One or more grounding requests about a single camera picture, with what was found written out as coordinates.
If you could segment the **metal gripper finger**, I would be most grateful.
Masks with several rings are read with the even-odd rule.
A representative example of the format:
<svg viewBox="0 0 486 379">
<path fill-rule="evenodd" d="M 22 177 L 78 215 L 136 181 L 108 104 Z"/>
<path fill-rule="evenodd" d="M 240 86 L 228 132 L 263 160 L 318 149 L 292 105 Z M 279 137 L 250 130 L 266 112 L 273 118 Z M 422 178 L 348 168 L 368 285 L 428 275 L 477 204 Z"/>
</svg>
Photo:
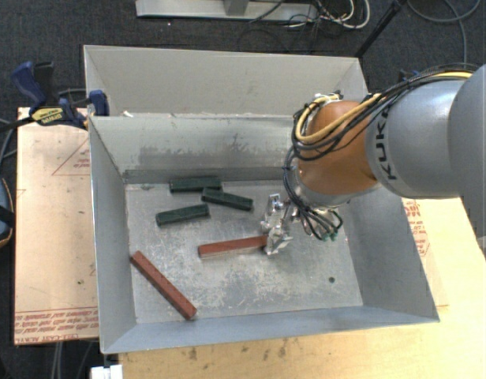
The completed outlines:
<svg viewBox="0 0 486 379">
<path fill-rule="evenodd" d="M 293 240 L 290 235 L 267 235 L 267 243 L 264 247 L 264 252 L 268 255 L 277 254 L 281 249 L 287 247 L 287 245 Z"/>
<path fill-rule="evenodd" d="M 263 220 L 260 225 L 262 232 L 268 237 L 280 237 L 283 234 L 281 217 Z"/>
</svg>

